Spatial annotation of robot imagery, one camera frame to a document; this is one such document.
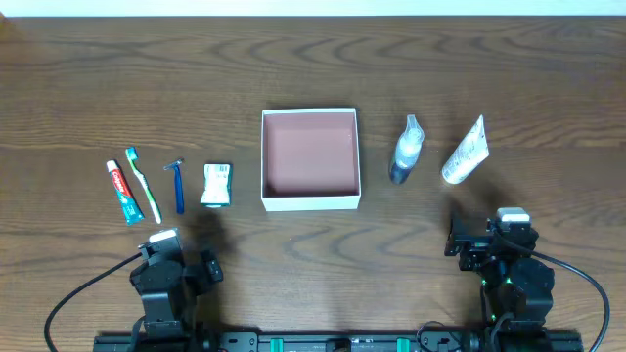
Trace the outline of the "blue disposable razor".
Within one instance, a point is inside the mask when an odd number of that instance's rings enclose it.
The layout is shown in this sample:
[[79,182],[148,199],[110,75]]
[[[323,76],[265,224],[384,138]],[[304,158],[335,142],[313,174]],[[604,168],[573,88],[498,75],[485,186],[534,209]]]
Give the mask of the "blue disposable razor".
[[183,158],[178,158],[175,161],[163,167],[164,170],[174,171],[174,190],[175,190],[176,212],[178,214],[185,213],[184,189],[183,189],[183,183],[182,183],[182,173],[180,169],[180,165],[183,162],[184,162]]

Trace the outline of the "red and teal toothpaste tube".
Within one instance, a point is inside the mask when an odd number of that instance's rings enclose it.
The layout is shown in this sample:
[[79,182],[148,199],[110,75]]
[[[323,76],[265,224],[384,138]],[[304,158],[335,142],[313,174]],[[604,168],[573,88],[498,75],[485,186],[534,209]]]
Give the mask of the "red and teal toothpaste tube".
[[112,179],[126,224],[132,226],[141,222],[144,219],[144,214],[137,204],[118,163],[114,159],[109,160],[106,162],[106,168]]

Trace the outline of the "white cosmetic tube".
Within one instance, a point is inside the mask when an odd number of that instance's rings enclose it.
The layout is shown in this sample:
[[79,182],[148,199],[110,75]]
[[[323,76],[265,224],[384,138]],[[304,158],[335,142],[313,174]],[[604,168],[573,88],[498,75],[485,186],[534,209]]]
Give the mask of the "white cosmetic tube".
[[460,184],[488,156],[484,117],[481,115],[445,162],[441,175],[448,184]]

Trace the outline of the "white and green sachet packet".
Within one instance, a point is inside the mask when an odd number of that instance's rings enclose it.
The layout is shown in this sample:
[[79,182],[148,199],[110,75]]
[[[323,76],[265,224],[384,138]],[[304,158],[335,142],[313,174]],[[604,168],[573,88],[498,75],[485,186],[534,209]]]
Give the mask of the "white and green sachet packet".
[[231,205],[231,164],[206,164],[203,167],[204,189],[200,204],[218,208]]

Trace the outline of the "clear spray bottle dark liquid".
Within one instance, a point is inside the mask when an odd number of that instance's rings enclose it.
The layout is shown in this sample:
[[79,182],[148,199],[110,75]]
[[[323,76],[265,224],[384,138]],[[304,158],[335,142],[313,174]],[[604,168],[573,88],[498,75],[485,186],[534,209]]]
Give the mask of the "clear spray bottle dark liquid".
[[425,132],[413,114],[407,116],[405,131],[400,135],[389,165],[389,178],[393,184],[403,184],[418,163]]

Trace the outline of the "green and white toothbrush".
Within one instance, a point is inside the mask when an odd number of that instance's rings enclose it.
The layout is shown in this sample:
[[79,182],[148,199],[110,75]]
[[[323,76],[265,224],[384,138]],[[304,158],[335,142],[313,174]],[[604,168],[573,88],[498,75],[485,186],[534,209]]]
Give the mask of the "green and white toothbrush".
[[135,175],[135,177],[138,179],[140,185],[142,186],[149,206],[151,208],[151,211],[154,215],[155,221],[157,224],[161,224],[162,223],[162,216],[160,213],[160,210],[158,208],[156,199],[150,189],[148,180],[146,178],[146,176],[139,170],[139,168],[136,165],[136,161],[138,160],[138,154],[136,151],[135,147],[129,147],[125,150],[125,155],[126,155],[126,159],[128,160],[130,167],[132,169],[133,174]]

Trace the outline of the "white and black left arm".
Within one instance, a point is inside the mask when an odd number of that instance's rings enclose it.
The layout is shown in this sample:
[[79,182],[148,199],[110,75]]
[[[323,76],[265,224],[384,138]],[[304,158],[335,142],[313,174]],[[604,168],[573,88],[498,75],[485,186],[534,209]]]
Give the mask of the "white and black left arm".
[[143,326],[150,340],[188,339],[196,329],[197,297],[223,280],[217,257],[210,250],[188,265],[177,237],[150,241],[141,248],[143,263],[130,283],[141,297]]

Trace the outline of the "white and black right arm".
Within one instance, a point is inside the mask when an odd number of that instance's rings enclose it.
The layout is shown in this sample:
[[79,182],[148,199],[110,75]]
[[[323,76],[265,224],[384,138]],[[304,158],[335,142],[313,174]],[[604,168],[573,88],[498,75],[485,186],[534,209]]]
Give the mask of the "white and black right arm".
[[499,320],[505,330],[539,330],[553,307],[554,270],[534,259],[539,234],[529,214],[520,207],[498,209],[484,225],[451,217],[444,249],[459,258],[459,269],[481,279],[484,323]]

